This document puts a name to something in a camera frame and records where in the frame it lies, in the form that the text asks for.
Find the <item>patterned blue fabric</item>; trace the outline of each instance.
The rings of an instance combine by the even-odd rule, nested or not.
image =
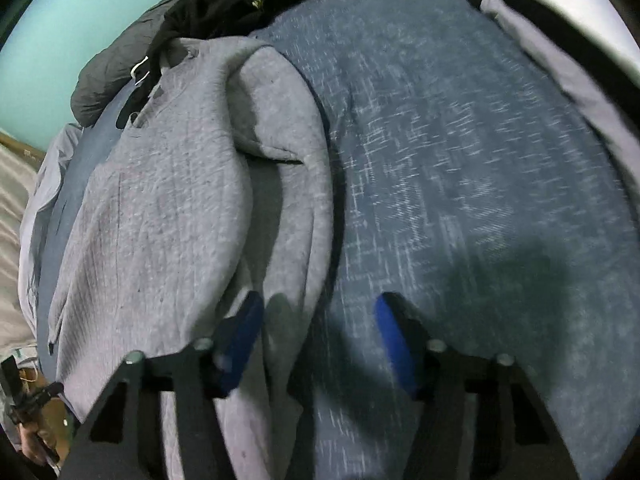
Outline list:
[[[318,96],[338,212],[288,478],[401,478],[419,406],[376,328],[384,290],[460,351],[515,355],[604,478],[640,423],[640,250],[578,112],[465,0],[309,0],[258,37]]]

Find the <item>blue bedsheet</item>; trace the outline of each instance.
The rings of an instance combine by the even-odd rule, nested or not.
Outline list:
[[[640,246],[594,132],[465,0],[308,0],[257,36],[315,92],[335,179],[334,266],[290,384],[305,414],[288,478],[401,478],[418,412],[375,327],[383,290],[460,351],[514,354],[582,478],[604,478],[640,424]],[[71,161],[43,311],[70,231],[55,219],[72,222],[116,137],[85,134]]]

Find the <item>gray fabric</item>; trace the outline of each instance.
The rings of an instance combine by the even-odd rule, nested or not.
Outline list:
[[[49,336],[49,308],[53,292],[58,282],[60,264],[65,253],[71,229],[82,204],[84,190],[97,164],[103,163],[111,149],[120,139],[122,130],[116,128],[116,118],[120,113],[134,86],[133,81],[124,86],[118,95],[107,105],[94,126],[84,129],[78,141],[74,156],[66,168],[65,177],[45,227],[46,239],[42,249],[40,281],[38,283],[38,302],[36,309],[36,330],[40,368],[50,381],[56,377],[58,346],[54,346],[53,355],[49,355],[47,338]]]
[[[165,12],[176,1],[161,0],[151,7],[80,71],[71,95],[71,111],[80,125],[94,124],[106,105],[130,81],[132,67],[143,59]]]
[[[49,312],[56,378],[83,418],[126,353],[178,351],[258,290],[262,341],[218,410],[239,478],[280,478],[300,414],[287,381],[330,257],[326,139],[275,50],[246,38],[184,44],[188,56],[86,186]],[[181,478],[170,397],[164,409],[170,477]]]
[[[460,351],[514,354],[603,479],[640,425],[640,249],[575,106],[465,0],[309,0],[258,37],[316,92],[337,190],[289,478],[401,478],[417,409],[373,317],[396,290]]]
[[[640,136],[635,126],[580,64],[503,0],[482,0],[480,10],[496,20],[525,52],[549,70],[585,119],[602,135],[621,170],[636,211],[640,212]]]

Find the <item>beige fabric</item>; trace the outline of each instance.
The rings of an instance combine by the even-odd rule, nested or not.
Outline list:
[[[35,170],[0,146],[0,356],[35,343],[18,302],[20,222]]]

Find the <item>metal bolt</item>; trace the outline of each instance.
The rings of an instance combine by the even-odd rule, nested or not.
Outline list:
[[[501,366],[512,366],[514,362],[516,362],[516,359],[514,359],[513,356],[510,356],[509,354],[498,354],[495,357],[495,360]]]
[[[145,358],[145,355],[140,350],[134,350],[133,352],[129,352],[125,357],[125,362],[128,365],[132,365],[135,363],[139,363],[142,359]]]
[[[427,341],[427,348],[432,352],[441,354],[447,349],[447,344],[441,339],[429,339],[429,341]]]
[[[205,350],[209,350],[213,346],[213,341],[209,337],[201,337],[200,339],[196,339],[193,342],[193,347],[199,351],[204,352]]]

